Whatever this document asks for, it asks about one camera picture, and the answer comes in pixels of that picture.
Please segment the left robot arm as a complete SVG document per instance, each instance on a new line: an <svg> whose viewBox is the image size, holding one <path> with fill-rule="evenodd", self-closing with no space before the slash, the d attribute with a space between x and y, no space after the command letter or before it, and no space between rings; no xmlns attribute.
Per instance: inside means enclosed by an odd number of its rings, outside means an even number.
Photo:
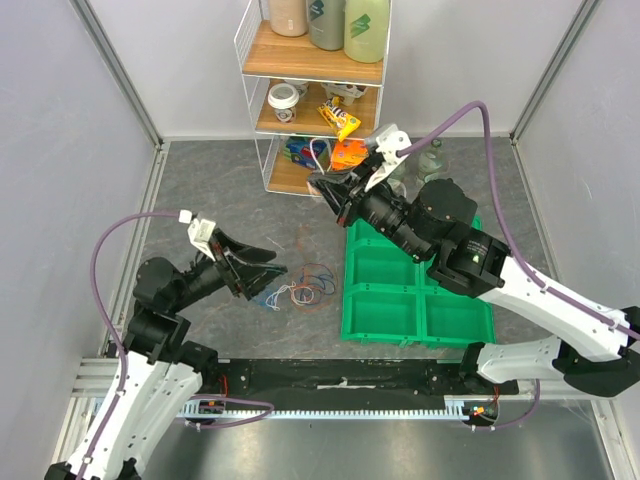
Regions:
<svg viewBox="0 0 640 480"><path fill-rule="evenodd" d="M222 288L252 299L287 271L275 252L237 242L213 221L189 221L187 235L198 251L189 269L163 257L140 266L107 396L76 451L51 465L46 478L141 478L180 410L220 378L217 352L186 340L190 323L181 311Z"/></svg>

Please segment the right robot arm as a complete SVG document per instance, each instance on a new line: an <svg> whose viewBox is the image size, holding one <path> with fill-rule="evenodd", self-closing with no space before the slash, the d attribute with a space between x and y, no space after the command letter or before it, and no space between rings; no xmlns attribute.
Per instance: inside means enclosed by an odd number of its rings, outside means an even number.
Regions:
<svg viewBox="0 0 640 480"><path fill-rule="evenodd" d="M467 392L515 380L562 380L576 390L611 398L639 382L639 310L607 309L518 263L508 245L473 227L477 204L450 179L427 182L413 201L396 194L374 155L342 172L315 172L308 184L343 227L363 220L454 294L500 306L549 332L511 345L474 343L458 381Z"/></svg>

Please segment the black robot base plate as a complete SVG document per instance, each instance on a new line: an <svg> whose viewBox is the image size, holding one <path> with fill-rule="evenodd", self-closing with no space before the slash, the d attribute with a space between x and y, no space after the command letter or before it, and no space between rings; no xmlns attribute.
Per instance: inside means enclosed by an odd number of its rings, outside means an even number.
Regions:
<svg viewBox="0 0 640 480"><path fill-rule="evenodd" d="M515 381L493 384L435 359L229 359L203 374L203 393L248 395L277 389L348 387L408 390L428 395L515 395Z"/></svg>

